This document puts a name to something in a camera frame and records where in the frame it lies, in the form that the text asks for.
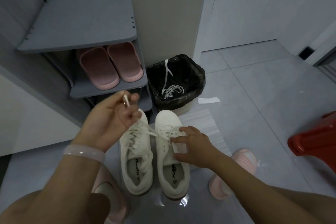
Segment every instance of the red plastic stool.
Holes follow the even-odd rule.
[[[336,111],[323,115],[313,129],[291,136],[287,144],[296,156],[317,157],[336,173]]]

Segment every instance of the paper on floor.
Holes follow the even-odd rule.
[[[199,104],[210,104],[210,103],[217,103],[220,102],[219,98],[213,97],[213,98],[198,98]]]

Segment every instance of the pink slipper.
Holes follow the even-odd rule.
[[[99,187],[99,185],[103,183],[108,183],[111,186],[111,188],[113,189],[113,193],[116,197],[116,201],[119,204],[119,209],[114,212],[110,212],[110,214],[107,216],[107,220],[113,223],[122,222],[128,215],[129,206],[116,181],[114,180],[108,169],[105,167],[105,165],[101,164],[97,178],[93,185],[92,192],[94,192]]]
[[[120,78],[103,47],[77,49],[76,56],[90,81],[100,90],[118,85]]]
[[[257,160],[251,151],[246,149],[237,150],[231,158],[250,174],[254,175],[257,171]],[[233,194],[233,191],[218,175],[214,175],[210,179],[209,190],[212,196],[218,200],[223,200]]]
[[[107,52],[125,82],[135,82],[144,75],[139,57],[131,42],[110,45],[107,47]]]

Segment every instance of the white sneaker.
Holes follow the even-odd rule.
[[[139,111],[142,113],[140,120],[148,124],[145,113]],[[137,122],[120,138],[121,171],[124,183],[133,195],[145,193],[153,183],[150,134],[148,128]]]
[[[156,137],[157,173],[166,197],[171,199],[183,198],[189,187],[189,164],[177,161],[174,153],[187,153],[187,145],[171,143],[170,137],[185,135],[180,132],[182,124],[175,113],[169,110],[159,112],[155,119],[155,130],[166,138]]]

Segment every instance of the shoe rack shelf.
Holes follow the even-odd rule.
[[[54,52],[118,44],[132,41],[141,61],[143,77],[125,82],[109,90],[97,89],[79,65],[73,51],[68,62]],[[152,109],[144,58],[134,22],[132,0],[49,0],[17,48],[23,54],[40,53],[69,80],[70,96],[89,98],[119,90],[144,88],[139,106]]]

